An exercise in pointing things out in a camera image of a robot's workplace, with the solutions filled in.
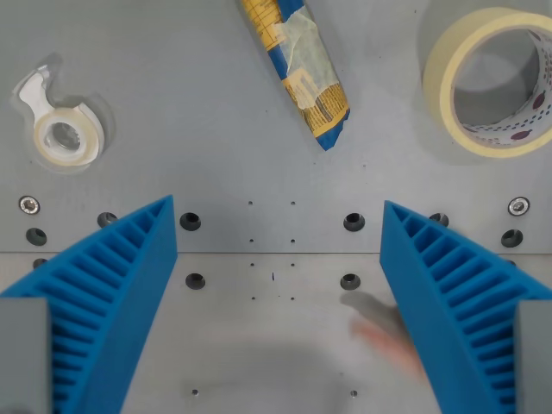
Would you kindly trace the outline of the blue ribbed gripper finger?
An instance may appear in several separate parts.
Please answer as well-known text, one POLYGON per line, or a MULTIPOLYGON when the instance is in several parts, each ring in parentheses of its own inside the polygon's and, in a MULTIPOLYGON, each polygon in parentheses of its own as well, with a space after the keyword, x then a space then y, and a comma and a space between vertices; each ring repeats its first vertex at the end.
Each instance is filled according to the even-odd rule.
POLYGON ((86 237, 4 290, 44 298, 55 413, 121 411, 177 259, 173 197, 86 237))
POLYGON ((513 413, 514 314, 551 290, 463 235, 384 205, 379 262, 443 413, 513 413))

